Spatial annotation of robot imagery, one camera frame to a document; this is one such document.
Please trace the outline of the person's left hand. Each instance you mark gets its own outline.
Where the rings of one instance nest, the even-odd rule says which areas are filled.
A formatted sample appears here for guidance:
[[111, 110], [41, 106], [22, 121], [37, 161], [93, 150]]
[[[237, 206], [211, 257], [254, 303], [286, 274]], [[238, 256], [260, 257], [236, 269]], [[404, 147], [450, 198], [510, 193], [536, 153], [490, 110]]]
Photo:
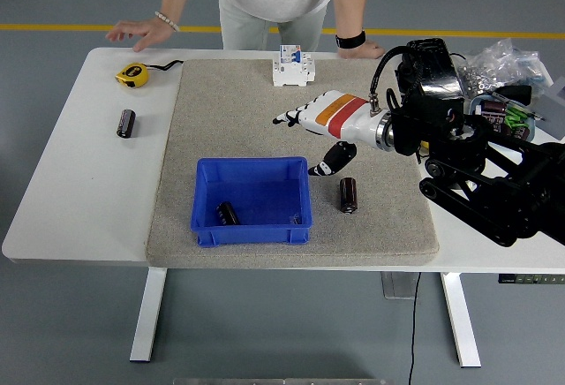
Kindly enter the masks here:
[[338, 56], [343, 59], [378, 59], [385, 53], [386, 50], [373, 41], [365, 41], [353, 49], [339, 48], [337, 50]]

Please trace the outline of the person's right hand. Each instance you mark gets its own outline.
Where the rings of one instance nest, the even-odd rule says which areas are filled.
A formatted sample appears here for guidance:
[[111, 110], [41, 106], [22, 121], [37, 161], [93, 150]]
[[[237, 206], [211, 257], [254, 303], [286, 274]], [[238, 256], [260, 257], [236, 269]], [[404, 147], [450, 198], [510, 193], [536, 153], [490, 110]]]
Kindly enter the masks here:
[[132, 46], [136, 53], [167, 41], [175, 30], [158, 18], [141, 21], [122, 20], [109, 30], [105, 38], [110, 42], [122, 42], [125, 38], [139, 37]]

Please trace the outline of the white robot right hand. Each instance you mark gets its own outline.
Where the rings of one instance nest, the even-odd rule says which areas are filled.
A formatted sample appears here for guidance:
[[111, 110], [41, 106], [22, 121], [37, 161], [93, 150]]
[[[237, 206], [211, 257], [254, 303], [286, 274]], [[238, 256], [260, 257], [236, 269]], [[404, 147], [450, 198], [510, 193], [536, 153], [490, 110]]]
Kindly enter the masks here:
[[372, 113], [371, 103], [352, 94], [327, 91], [307, 104], [273, 119], [275, 125], [300, 125], [308, 132], [336, 140], [322, 160], [308, 170], [317, 177], [333, 176], [357, 155], [358, 142], [377, 149], [390, 149], [386, 142], [388, 112]]

